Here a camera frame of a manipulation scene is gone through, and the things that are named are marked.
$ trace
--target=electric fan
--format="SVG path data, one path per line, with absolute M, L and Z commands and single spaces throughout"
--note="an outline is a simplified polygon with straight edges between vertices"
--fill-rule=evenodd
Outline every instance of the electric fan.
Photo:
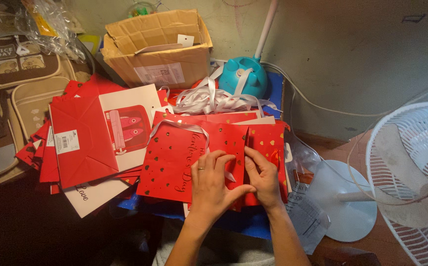
M 375 126 L 366 147 L 373 196 L 402 204 L 428 195 L 428 102 L 404 106 Z M 428 197 L 378 202 L 394 237 L 417 265 L 428 265 Z
M 321 162 L 308 191 L 330 216 L 326 235 L 361 239 L 375 223 L 377 204 L 414 263 L 428 265 L 428 102 L 401 107 L 375 126 L 366 147 L 369 186 L 343 165 Z

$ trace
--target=fan base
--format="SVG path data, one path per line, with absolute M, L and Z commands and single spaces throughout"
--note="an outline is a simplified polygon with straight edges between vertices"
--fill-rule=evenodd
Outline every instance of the fan base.
M 342 242 L 353 242 L 364 238 L 375 225 L 376 202 L 355 201 L 342 202 L 337 197 L 341 193 L 360 192 L 353 183 L 346 163 L 337 160 L 327 160 L 337 172 L 349 182 L 334 172 L 323 161 L 317 165 L 316 173 L 307 196 L 329 215 L 331 224 L 326 236 Z M 355 180 L 359 184 L 369 185 L 367 180 L 353 167 L 351 168 Z

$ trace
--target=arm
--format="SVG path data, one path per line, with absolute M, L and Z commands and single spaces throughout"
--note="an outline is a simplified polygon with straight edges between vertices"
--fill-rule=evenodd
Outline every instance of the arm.
M 250 184 L 256 188 L 255 195 L 270 220 L 276 265 L 291 265 L 292 262 L 301 266 L 311 265 L 281 201 L 276 166 L 254 149 L 245 147 L 245 154 L 248 155 L 245 157 L 245 169 Z
M 193 204 L 166 266 L 194 265 L 212 225 L 238 198 L 256 189 L 243 184 L 233 190 L 225 186 L 225 164 L 235 159 L 222 150 L 205 154 L 191 166 Z

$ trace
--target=stack of gift bags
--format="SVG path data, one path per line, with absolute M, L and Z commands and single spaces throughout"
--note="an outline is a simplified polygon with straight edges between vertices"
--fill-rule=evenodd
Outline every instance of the stack of gift bags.
M 85 83 L 70 81 L 62 96 L 53 97 L 44 125 L 16 157 L 40 171 L 40 184 L 49 193 L 64 193 L 81 217 L 112 198 L 137 195 L 148 202 L 177 201 L 187 215 L 191 165 L 210 151 L 224 150 L 236 157 L 225 167 L 226 187 L 249 184 L 244 146 L 278 167 L 287 201 L 285 123 L 258 110 L 173 114 L 171 100 L 153 84 L 124 88 L 97 74 Z M 230 209 L 240 212 L 253 205 L 259 202 L 250 193 Z

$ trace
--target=cartoon bear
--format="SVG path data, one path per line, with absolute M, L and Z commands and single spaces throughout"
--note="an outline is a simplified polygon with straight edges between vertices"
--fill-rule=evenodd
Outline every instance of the cartoon bear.
M 0 74 L 11 73 L 17 71 L 17 63 L 14 61 L 7 61 L 0 64 Z
M 43 61 L 38 57 L 25 57 L 22 62 L 22 69 L 45 67 Z
M 23 44 L 22 46 L 30 51 L 28 54 L 35 54 L 40 52 L 38 46 L 34 45 L 33 43 Z

